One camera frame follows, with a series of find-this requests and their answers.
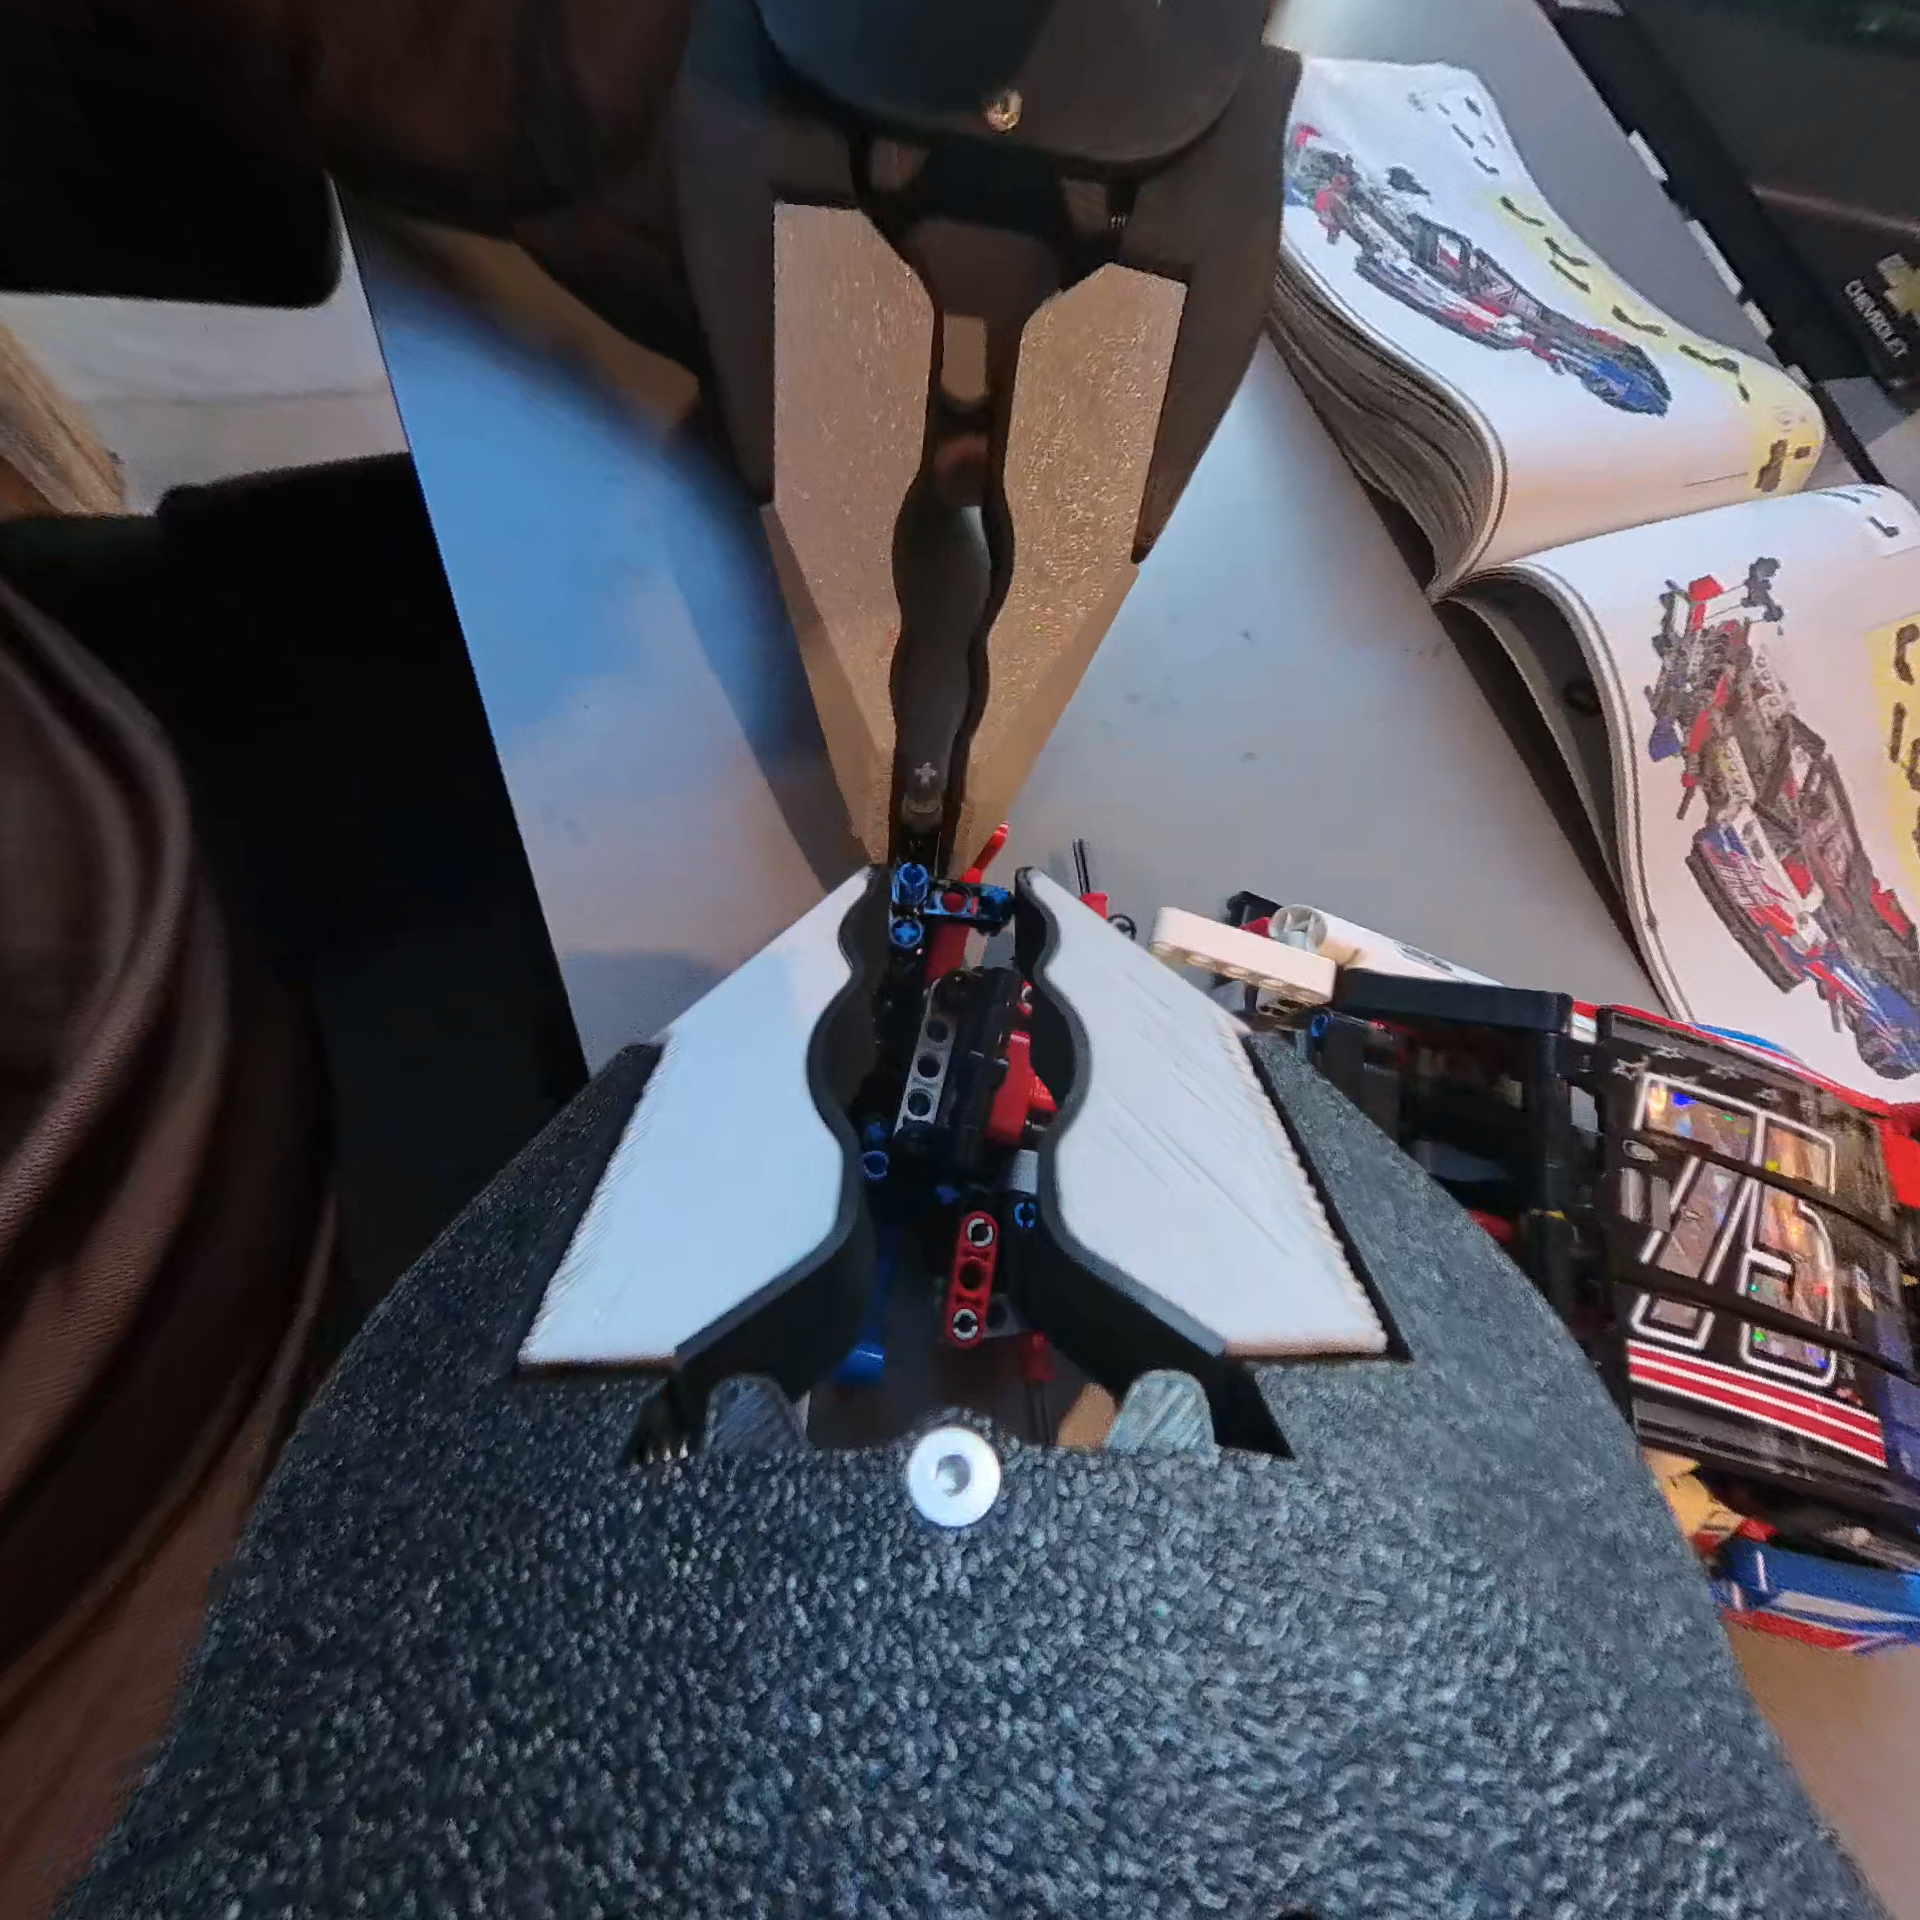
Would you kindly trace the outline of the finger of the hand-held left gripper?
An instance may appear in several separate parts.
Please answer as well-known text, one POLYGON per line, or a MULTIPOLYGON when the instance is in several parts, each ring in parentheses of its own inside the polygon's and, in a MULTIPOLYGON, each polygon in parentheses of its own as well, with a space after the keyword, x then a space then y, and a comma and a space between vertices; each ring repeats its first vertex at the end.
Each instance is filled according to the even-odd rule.
POLYGON ((806 689, 870 861, 904 771, 954 765, 963 521, 923 475, 938 306, 859 209, 776 206, 776 490, 761 512, 806 689))
POLYGON ((1012 562, 984 641, 954 837, 998 828, 1131 590, 1185 288, 1092 272, 1021 326, 998 496, 1012 562))

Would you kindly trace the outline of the open instruction booklet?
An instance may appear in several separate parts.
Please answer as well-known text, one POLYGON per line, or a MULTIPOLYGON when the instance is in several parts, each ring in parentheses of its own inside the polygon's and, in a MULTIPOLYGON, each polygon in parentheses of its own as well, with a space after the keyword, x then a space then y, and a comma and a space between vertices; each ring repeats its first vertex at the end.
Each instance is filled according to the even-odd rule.
POLYGON ((1813 395, 1666 316, 1467 69, 1310 57, 1269 330, 1485 629, 1678 1020, 1893 1101, 1917 1074, 1917 530, 1813 486, 1813 395))

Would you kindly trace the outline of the toy brick race car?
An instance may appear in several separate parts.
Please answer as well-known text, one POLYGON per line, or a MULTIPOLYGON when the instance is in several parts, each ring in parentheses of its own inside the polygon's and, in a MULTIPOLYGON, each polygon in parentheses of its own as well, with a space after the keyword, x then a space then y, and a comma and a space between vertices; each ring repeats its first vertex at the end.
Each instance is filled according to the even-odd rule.
MULTIPOLYGON (((877 1260, 841 1395, 909 1338, 1012 1345, 1051 1438, 1053 1349, 1024 1328, 1033 1153, 1056 1115, 1035 1000, 977 864, 888 878, 877 1062, 852 1097, 877 1260)), ((1164 908, 1147 949, 1208 976, 1473 1213, 1547 1299, 1638 1438, 1731 1626, 1834 1652, 1916 1646, 1916 1109, 1836 1091, 1738 1034, 1512 990, 1307 908, 1164 908)))

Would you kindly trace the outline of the black cardboard box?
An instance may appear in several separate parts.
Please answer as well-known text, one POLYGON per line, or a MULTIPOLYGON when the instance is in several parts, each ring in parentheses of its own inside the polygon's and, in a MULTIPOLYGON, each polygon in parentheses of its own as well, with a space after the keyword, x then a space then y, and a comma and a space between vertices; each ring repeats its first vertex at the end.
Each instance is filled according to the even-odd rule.
POLYGON ((1916 493, 1917 5, 1542 5, 1870 475, 1916 493))

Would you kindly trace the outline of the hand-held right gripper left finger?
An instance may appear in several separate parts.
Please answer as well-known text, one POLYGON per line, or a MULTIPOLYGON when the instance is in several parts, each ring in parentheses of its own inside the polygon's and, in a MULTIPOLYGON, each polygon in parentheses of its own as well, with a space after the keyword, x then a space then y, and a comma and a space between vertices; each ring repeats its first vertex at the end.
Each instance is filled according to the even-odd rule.
POLYGON ((658 1038, 524 1333, 529 1376, 733 1376, 806 1395, 850 1350, 874 1222, 848 1105, 874 1062, 877 872, 858 872, 658 1038))

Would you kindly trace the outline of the person's brown shirt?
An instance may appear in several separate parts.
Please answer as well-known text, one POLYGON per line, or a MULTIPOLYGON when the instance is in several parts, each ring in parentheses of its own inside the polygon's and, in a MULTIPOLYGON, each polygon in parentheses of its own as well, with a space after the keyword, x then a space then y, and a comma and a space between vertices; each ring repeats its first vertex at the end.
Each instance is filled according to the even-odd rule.
POLYGON ((3 1906, 49 1915, 298 1413, 339 1212, 315 1022, 172 745, 9 587, 3 696, 3 1906))

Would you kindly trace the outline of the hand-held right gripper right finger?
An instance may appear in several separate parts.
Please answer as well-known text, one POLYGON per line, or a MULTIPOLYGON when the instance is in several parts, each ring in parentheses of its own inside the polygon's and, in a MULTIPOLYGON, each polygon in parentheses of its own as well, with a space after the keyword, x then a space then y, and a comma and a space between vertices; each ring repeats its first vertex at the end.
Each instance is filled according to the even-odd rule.
POLYGON ((1028 1318, 1115 1401, 1149 1373, 1264 1419, 1259 1373, 1387 1358, 1387 1317, 1252 1040, 1042 868, 1016 882, 1035 1145, 1028 1318))

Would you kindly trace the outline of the person's black pants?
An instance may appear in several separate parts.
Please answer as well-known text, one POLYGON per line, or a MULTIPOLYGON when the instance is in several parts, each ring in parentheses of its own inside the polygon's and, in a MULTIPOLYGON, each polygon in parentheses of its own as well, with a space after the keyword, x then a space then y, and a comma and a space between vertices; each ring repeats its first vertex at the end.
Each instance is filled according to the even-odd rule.
POLYGON ((587 1082, 416 461, 16 520, 3 558, 172 738, 226 904, 315 1006, 333 1360, 587 1082))

